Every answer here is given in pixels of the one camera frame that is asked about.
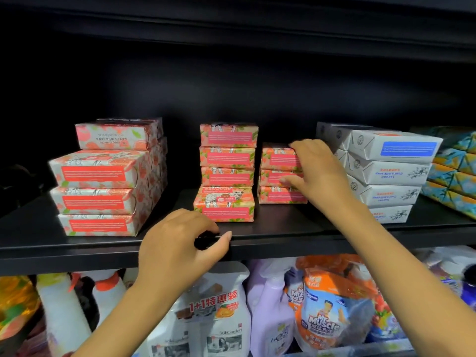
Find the green leaf print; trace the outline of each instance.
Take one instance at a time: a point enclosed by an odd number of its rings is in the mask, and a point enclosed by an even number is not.
[[[132,130],[132,133],[134,134],[134,137],[136,137],[137,139],[142,137],[142,135],[138,131]]]

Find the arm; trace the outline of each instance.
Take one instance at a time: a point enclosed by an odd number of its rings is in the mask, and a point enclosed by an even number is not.
[[[377,282],[419,356],[476,353],[476,313],[402,246],[357,200],[345,170],[321,140],[291,146],[304,178],[286,176],[347,238]]]
[[[218,226],[184,209],[153,226],[140,246],[137,281],[74,357],[132,356],[177,298],[228,251],[231,232],[197,250],[194,240],[206,230],[218,233]]]

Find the blue label on pouch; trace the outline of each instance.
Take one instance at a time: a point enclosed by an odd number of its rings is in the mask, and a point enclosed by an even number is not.
[[[432,156],[437,147],[435,141],[385,141],[382,156]]]

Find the upper shelf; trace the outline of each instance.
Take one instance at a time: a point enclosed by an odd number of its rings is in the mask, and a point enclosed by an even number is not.
[[[476,20],[469,14],[331,1],[0,0],[0,5],[34,12],[45,27],[80,35],[333,55],[476,60]]]
[[[196,189],[185,189],[178,195],[173,191],[164,193],[148,226],[169,211],[167,206],[192,209],[196,193]],[[0,275],[137,266],[140,241],[147,226],[137,238],[67,237],[57,213],[50,197],[43,196],[0,219]],[[257,204],[253,223],[219,226],[222,232],[233,231],[225,260],[353,251],[312,205]],[[386,227],[408,248],[476,243],[476,221],[423,197],[406,223]],[[205,248],[214,240],[201,237],[197,244]]]

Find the person's left hand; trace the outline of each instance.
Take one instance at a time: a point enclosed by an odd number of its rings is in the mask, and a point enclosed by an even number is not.
[[[197,250],[194,240],[203,232],[218,233],[217,223],[195,211],[179,209],[154,225],[139,250],[139,274],[133,288],[171,297],[170,303],[193,285],[228,251],[231,232],[207,250]]]

